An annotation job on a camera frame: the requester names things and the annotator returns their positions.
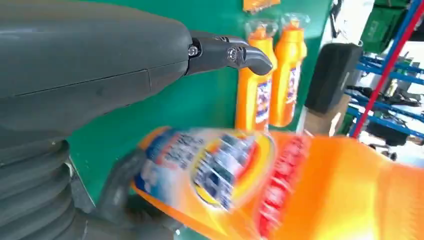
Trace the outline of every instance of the blue metal rack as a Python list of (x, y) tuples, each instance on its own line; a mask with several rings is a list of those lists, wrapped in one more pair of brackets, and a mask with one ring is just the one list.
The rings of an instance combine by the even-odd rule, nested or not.
[[(422, 0), (413, 0), (411, 2), (410, 6), (409, 6), (409, 10), (408, 10), (408, 12), (407, 12), (402, 24), (401, 24), (396, 36), (394, 38), (393, 44), (392, 44), (386, 58), (383, 60), (383, 59), (373, 58), (373, 57), (369, 57), (369, 56), (362, 56), (359, 59), (359, 63), (356, 66), (356, 68), (358, 70), (362, 70), (366, 73), (374, 73), (374, 74), (378, 74), (378, 75), (381, 75), (383, 73), (383, 70), (387, 66), (388, 60), (393, 57), (395, 47), (398, 45), (403, 33), (405, 32), (405, 29), (409, 25), (411, 19), (413, 18), (414, 14), (416, 13), (417, 9), (419, 8), (421, 2), (422, 2)], [(397, 79), (397, 80), (401, 80), (401, 81), (406, 81), (406, 82), (410, 82), (410, 83), (424, 85), (423, 79), (399, 73), (398, 70), (403, 70), (403, 71), (406, 71), (406, 72), (409, 72), (409, 73), (424, 74), (424, 69), (419, 68), (419, 67), (409, 66), (407, 64), (399, 62), (399, 63), (395, 64), (394, 69), (389, 74), (389, 77), (391, 79)], [(363, 97), (361, 95), (353, 94), (353, 93), (348, 92), (348, 91), (345, 91), (345, 94), (350, 95), (352, 98), (357, 100), (357, 102), (352, 102), (352, 104), (356, 104), (356, 105), (359, 105), (359, 106), (366, 106), (368, 101), (369, 101), (369, 99), (367, 97)], [(381, 103), (381, 102), (376, 101), (374, 103), (374, 107), (389, 110), (389, 111), (392, 111), (392, 112), (395, 112), (395, 113), (398, 113), (398, 114), (401, 114), (401, 115), (405, 115), (405, 116), (408, 116), (412, 119), (416, 119), (416, 120), (419, 120), (419, 121), (424, 123), (424, 116), (417, 115), (415, 113), (411, 113), (411, 112), (408, 112), (408, 111), (405, 111), (405, 110), (402, 110), (402, 109), (399, 109), (399, 108), (396, 108), (396, 107), (392, 107), (392, 106), (385, 104), (385, 103)], [(353, 115), (353, 116), (356, 116), (357, 119), (359, 119), (362, 115), (362, 113), (360, 113), (357, 108), (352, 107), (352, 106), (348, 107), (347, 112), (349, 114)], [(400, 125), (400, 124), (397, 124), (393, 121), (382, 119), (380, 117), (372, 116), (372, 115), (367, 116), (367, 119), (369, 121), (376, 122), (376, 123), (381, 124), (383, 126), (395, 129), (399, 132), (403, 132), (403, 133), (406, 133), (406, 134), (409, 134), (409, 135), (414, 135), (414, 136), (417, 136), (417, 137), (424, 139), (424, 133), (409, 129), (405, 125)], [(357, 125), (356, 123), (353, 125), (353, 128), (351, 129), (351, 132), (349, 133), (351, 136), (353, 134), (353, 131), (357, 127), (356, 125)]]

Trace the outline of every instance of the product label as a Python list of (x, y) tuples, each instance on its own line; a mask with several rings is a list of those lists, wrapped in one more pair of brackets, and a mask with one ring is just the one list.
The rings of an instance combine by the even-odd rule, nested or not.
[(270, 231), (281, 224), (286, 199), (292, 194), (298, 176), (298, 167), (306, 158), (307, 144), (304, 138), (293, 137), (277, 156), (258, 209), (257, 227), (262, 239), (267, 239)]
[(271, 78), (257, 85), (256, 123), (262, 123), (270, 116)]
[[(190, 201), (191, 192), (209, 207), (228, 211), (249, 188), (255, 189), (249, 183), (263, 174), (259, 169), (271, 169), (272, 158), (267, 154), (270, 142), (258, 145), (258, 141), (267, 139), (258, 133), (171, 128), (147, 147), (147, 161), (134, 183), (139, 190), (177, 209), (182, 207), (180, 201)], [(257, 157), (255, 151), (260, 148), (262, 155)], [(252, 171), (259, 163), (261, 166)], [(190, 192), (183, 193), (187, 186)]]
[(296, 101), (299, 80), (301, 78), (301, 65), (298, 64), (290, 70), (290, 79), (288, 80), (287, 103)]
[(139, 146), (139, 195), (208, 238), (265, 240), (282, 224), (308, 138), (168, 128)]

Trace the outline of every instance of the green crate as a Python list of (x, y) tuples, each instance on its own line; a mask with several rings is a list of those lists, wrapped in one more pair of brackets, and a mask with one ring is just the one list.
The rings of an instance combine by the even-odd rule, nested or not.
[(386, 7), (398, 7), (406, 8), (411, 0), (375, 0), (375, 5), (386, 6)]
[(360, 38), (363, 50), (381, 54), (396, 34), (398, 21), (404, 12), (405, 9), (374, 6)]

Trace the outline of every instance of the red pole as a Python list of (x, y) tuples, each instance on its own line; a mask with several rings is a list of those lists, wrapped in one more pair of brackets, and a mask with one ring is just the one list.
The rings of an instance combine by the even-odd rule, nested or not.
[(402, 36), (402, 38), (399, 41), (399, 44), (396, 46), (396, 48), (393, 51), (392, 57), (387, 62), (387, 67), (383, 69), (383, 72), (381, 74), (380, 81), (377, 84), (377, 87), (372, 92), (371, 97), (369, 99), (368, 104), (365, 107), (365, 111), (363, 112), (362, 116), (360, 117), (358, 123), (356, 124), (355, 131), (353, 132), (352, 137), (357, 138), (359, 133), (361, 132), (361, 128), (365, 123), (365, 120), (368, 117), (368, 112), (373, 108), (374, 103), (377, 100), (377, 97), (379, 96), (379, 92), (383, 87), (384, 82), (386, 81), (387, 77), (389, 76), (390, 72), (393, 69), (393, 66), (398, 60), (398, 56), (401, 53), (402, 48), (404, 47), (405, 43), (410, 39), (412, 32), (414, 31), (414, 28), (418, 21), (420, 20), (421, 14), (424, 12), (424, 2), (421, 2), (419, 7), (417, 8), (415, 14), (413, 15), (409, 25), (406, 27), (405, 32)]

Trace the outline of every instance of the metal screw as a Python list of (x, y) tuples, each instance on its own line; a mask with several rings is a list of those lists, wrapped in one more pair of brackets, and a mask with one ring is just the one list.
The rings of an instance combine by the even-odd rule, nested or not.
[(234, 47), (231, 47), (230, 49), (228, 49), (228, 58), (233, 61), (236, 60), (237, 50)]
[(196, 46), (191, 45), (188, 48), (188, 55), (190, 57), (196, 56), (199, 53), (199, 49)]

